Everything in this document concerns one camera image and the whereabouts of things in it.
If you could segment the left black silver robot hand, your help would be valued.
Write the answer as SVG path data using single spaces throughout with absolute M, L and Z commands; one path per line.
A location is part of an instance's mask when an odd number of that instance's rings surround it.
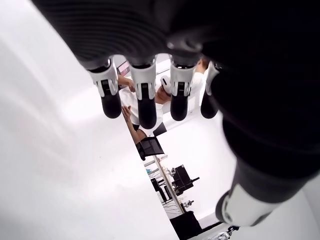
M 156 61 L 171 60 L 171 116 L 187 114 L 200 57 L 213 67 L 201 105 L 223 115 L 237 158 L 216 217 L 253 227 L 320 172 L 320 3 L 317 0 L 36 0 L 101 97 L 121 114 L 112 60 L 129 63 L 139 121 L 156 124 Z

